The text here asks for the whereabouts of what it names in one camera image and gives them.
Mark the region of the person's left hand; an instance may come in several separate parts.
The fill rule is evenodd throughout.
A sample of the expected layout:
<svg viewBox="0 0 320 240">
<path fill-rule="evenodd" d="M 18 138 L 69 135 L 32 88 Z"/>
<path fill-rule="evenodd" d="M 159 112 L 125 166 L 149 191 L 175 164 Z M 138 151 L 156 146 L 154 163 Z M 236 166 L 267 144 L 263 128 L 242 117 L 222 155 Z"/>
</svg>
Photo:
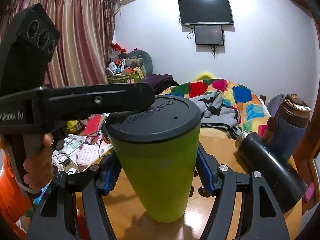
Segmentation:
<svg viewBox="0 0 320 240">
<path fill-rule="evenodd" d="M 27 172 L 23 179 L 31 189 L 42 189 L 52 179 L 54 170 L 52 165 L 52 144 L 52 134 L 45 134 L 42 137 L 42 147 L 25 159 L 23 163 L 24 169 Z"/>
</svg>

